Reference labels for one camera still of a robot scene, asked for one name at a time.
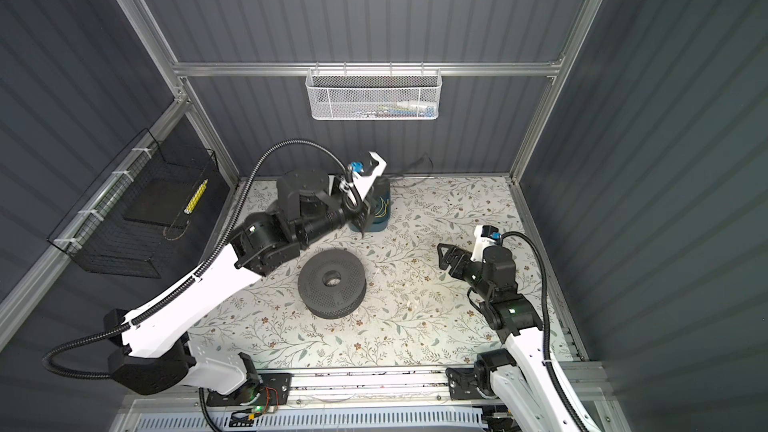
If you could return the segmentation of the grey foam spool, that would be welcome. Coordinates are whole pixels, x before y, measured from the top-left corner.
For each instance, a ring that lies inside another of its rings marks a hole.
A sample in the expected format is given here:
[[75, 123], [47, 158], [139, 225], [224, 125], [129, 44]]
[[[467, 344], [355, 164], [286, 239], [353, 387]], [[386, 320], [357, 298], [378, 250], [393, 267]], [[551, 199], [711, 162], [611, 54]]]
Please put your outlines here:
[[365, 267], [349, 251], [329, 249], [312, 256], [301, 268], [297, 288], [316, 317], [335, 320], [352, 314], [367, 292]]

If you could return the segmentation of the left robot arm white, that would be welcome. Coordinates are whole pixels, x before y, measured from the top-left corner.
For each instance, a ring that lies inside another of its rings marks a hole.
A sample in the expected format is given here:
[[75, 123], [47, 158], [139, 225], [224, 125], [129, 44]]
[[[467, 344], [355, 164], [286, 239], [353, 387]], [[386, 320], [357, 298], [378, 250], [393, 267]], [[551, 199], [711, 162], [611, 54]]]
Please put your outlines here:
[[291, 171], [278, 179], [277, 200], [265, 212], [243, 216], [250, 175], [211, 253], [166, 291], [128, 311], [106, 315], [104, 331], [58, 345], [42, 357], [58, 376], [109, 380], [140, 395], [177, 385], [236, 396], [248, 403], [264, 385], [252, 358], [223, 358], [191, 345], [189, 328], [240, 290], [268, 277], [326, 235], [372, 220], [371, 191], [387, 163], [378, 153], [342, 164], [331, 176]]

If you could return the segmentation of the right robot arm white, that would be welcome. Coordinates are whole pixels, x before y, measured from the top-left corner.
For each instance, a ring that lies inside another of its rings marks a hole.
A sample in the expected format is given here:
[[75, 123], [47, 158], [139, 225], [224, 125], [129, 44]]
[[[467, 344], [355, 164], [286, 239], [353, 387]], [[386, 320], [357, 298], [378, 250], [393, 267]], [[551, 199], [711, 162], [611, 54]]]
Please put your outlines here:
[[[500, 347], [478, 354], [470, 368], [447, 368], [450, 397], [496, 398], [521, 431], [597, 431], [598, 424], [552, 355], [548, 281], [534, 242], [521, 232], [502, 233], [491, 225], [476, 227], [474, 236], [471, 251], [438, 244], [438, 266], [466, 283], [469, 295], [480, 297], [470, 305], [498, 335]], [[510, 237], [530, 247], [539, 267], [539, 307], [518, 291], [517, 264], [504, 246]]]

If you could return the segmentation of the teal plastic bin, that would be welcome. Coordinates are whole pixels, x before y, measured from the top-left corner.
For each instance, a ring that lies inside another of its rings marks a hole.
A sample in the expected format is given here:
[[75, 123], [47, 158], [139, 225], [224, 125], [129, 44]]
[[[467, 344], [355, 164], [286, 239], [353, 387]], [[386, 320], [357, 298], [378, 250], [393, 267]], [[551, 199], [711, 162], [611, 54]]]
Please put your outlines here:
[[368, 233], [383, 231], [391, 217], [391, 183], [388, 177], [378, 177], [367, 196], [371, 206], [370, 220], [365, 231]]

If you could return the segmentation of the yellow strip in basket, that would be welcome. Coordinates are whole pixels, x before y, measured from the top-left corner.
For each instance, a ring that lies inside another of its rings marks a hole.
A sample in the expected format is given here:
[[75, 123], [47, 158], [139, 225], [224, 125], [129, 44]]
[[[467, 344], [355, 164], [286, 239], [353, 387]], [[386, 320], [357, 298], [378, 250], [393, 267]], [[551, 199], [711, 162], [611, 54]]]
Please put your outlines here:
[[195, 192], [187, 202], [185, 208], [183, 209], [183, 212], [185, 215], [191, 215], [194, 212], [195, 208], [197, 207], [197, 204], [199, 203], [200, 199], [202, 198], [203, 194], [207, 189], [207, 185], [208, 185], [207, 179], [204, 179], [199, 184], [199, 186], [197, 187], [197, 189], [195, 190]]

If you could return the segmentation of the black pad in basket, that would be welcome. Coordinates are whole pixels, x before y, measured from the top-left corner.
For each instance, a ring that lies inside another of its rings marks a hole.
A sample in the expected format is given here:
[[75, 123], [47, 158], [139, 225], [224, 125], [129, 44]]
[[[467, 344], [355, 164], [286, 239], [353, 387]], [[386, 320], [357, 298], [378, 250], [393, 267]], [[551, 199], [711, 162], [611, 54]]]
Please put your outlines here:
[[190, 218], [183, 209], [192, 195], [192, 183], [152, 179], [129, 204], [123, 218], [145, 225], [182, 228]]

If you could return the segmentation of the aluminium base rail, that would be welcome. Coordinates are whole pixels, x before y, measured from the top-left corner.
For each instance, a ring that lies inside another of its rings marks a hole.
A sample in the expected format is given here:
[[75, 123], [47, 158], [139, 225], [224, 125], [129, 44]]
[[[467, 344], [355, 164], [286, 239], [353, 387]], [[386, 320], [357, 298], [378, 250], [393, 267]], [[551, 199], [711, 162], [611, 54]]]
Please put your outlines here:
[[125, 398], [113, 431], [519, 431], [511, 408], [471, 392], [443, 366], [286, 369], [270, 412], [242, 406], [201, 409], [198, 394], [179, 387], [159, 395]]

